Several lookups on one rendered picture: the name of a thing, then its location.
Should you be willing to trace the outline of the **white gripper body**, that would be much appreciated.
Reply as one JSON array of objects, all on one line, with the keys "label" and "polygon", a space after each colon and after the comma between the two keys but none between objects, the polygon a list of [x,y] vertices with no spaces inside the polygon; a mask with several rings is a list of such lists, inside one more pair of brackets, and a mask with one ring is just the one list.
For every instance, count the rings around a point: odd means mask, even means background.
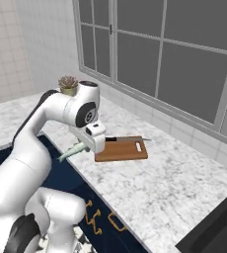
[{"label": "white gripper body", "polygon": [[69,130],[94,153],[100,153],[105,149],[106,129],[104,127],[84,126],[77,128],[71,126]]}]

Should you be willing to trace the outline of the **brown wooden cutting board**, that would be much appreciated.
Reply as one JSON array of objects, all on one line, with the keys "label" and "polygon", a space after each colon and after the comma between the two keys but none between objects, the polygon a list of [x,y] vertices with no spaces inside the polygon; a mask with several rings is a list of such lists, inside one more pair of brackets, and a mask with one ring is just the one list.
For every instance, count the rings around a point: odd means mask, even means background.
[{"label": "brown wooden cutting board", "polygon": [[147,159],[148,153],[144,141],[106,141],[104,151],[95,155],[95,161],[109,162]]}]

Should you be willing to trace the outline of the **navy cabinet with drawers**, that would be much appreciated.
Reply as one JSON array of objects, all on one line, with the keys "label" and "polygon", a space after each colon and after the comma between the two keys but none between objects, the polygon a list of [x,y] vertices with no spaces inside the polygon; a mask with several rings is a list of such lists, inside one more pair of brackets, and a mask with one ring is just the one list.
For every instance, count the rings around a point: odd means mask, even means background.
[{"label": "navy cabinet with drawers", "polygon": [[84,199],[86,203],[92,200],[93,214],[96,210],[101,211],[101,216],[98,218],[98,226],[103,231],[101,235],[94,234],[92,224],[88,225],[86,219],[78,223],[78,228],[83,231],[79,236],[79,240],[84,242],[85,247],[88,246],[87,239],[92,244],[89,253],[149,253],[128,230],[118,232],[114,229],[108,221],[108,214],[112,211],[67,160],[62,163],[58,162],[57,157],[60,152],[50,140],[44,134],[40,135],[38,140],[48,149],[52,160],[51,171],[43,186],[75,194]]}]

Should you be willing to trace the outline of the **small potted plant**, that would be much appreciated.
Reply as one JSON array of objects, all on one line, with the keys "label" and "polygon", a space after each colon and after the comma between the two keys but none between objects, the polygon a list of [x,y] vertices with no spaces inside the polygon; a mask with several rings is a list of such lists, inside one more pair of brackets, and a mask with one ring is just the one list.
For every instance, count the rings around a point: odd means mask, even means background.
[{"label": "small potted plant", "polygon": [[62,94],[74,97],[77,93],[78,80],[70,75],[62,76],[58,80],[58,86]]}]

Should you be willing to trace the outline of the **grey-framed window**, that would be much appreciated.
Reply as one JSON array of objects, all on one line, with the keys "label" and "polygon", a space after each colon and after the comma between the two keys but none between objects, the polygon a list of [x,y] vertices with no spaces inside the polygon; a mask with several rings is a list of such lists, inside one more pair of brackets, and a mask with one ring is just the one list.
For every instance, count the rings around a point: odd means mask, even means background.
[{"label": "grey-framed window", "polygon": [[73,0],[73,10],[81,72],[227,143],[227,0]]}]

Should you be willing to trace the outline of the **black appliance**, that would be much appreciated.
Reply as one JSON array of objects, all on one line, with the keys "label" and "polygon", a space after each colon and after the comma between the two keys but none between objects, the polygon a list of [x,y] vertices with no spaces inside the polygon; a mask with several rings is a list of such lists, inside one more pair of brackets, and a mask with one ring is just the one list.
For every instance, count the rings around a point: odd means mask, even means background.
[{"label": "black appliance", "polygon": [[227,198],[176,244],[176,248],[181,253],[227,253]]}]

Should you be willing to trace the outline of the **black-handled knife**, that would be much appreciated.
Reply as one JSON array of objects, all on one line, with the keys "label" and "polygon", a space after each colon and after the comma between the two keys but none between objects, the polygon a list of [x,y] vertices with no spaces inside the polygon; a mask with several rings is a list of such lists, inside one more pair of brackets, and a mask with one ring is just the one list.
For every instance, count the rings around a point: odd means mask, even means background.
[{"label": "black-handled knife", "polygon": [[140,141],[140,140],[145,140],[145,141],[150,141],[151,139],[149,138],[143,138],[141,136],[137,136],[137,137],[106,137],[106,141]]}]

